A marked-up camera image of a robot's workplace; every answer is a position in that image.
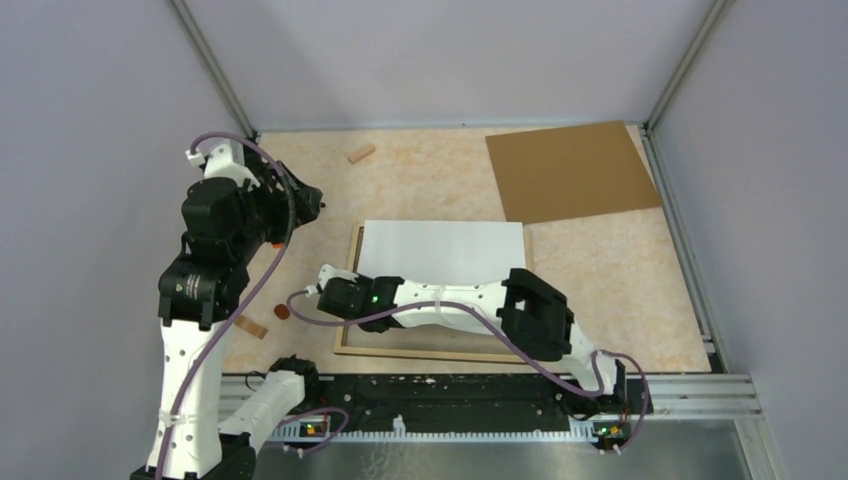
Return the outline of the wooden picture frame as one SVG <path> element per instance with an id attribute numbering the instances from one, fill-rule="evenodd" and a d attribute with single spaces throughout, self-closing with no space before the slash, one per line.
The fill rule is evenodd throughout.
<path id="1" fill-rule="evenodd" d="M 364 222 L 353 229 L 346 268 L 355 271 Z M 528 262 L 534 267 L 532 241 L 524 231 Z M 460 332 L 441 326 L 391 329 L 369 333 L 359 327 L 336 330 L 333 352 L 339 355 L 391 357 L 404 359 L 468 361 L 520 364 L 522 361 L 490 335 Z"/>

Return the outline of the landscape photo print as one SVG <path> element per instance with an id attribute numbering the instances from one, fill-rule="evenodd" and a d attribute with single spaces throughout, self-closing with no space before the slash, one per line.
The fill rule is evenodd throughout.
<path id="1" fill-rule="evenodd" d="M 419 283 L 474 285 L 527 268 L 523 226 L 492 221 L 367 220 L 355 271 Z"/>

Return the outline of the brown cardboard backing board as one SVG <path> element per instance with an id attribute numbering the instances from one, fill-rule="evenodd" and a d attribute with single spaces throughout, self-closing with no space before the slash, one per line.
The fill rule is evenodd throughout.
<path id="1" fill-rule="evenodd" d="M 485 142 L 510 222 L 545 223 L 662 205 L 622 121 L 496 134 Z"/>

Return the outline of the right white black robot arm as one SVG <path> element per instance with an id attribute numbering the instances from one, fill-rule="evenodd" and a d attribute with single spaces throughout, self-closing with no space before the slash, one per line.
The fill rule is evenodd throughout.
<path id="1" fill-rule="evenodd" d="M 527 269 L 489 283 L 445 285 L 325 265 L 313 291 L 320 312 L 368 333 L 438 327 L 491 336 L 542 375 L 571 375 L 568 391 L 579 399 L 571 411 L 579 417 L 630 410 L 622 355 L 597 348 L 567 297 Z"/>

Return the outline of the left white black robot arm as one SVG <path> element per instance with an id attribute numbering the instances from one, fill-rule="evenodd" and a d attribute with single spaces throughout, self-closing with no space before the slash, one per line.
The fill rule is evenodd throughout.
<path id="1" fill-rule="evenodd" d="M 137 479 L 248 479 L 284 416 L 314 410 L 321 397 L 303 362 L 285 359 L 234 415 L 219 418 L 228 337 L 259 291 L 248 265 L 262 245 L 285 247 L 315 220 L 322 194 L 277 161 L 203 158 L 201 168 L 181 207 L 180 251 L 158 282 L 163 384 Z"/>

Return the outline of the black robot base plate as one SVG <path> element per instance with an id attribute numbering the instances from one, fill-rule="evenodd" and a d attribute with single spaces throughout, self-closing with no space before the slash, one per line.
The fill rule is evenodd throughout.
<path id="1" fill-rule="evenodd" d="M 345 432 L 386 432 L 402 419 L 412 433 L 523 433 L 568 429 L 577 420 L 653 413 L 636 379 L 611 396 L 576 395 L 539 374 L 338 374 L 311 377 L 300 414 L 331 408 L 348 413 Z"/>

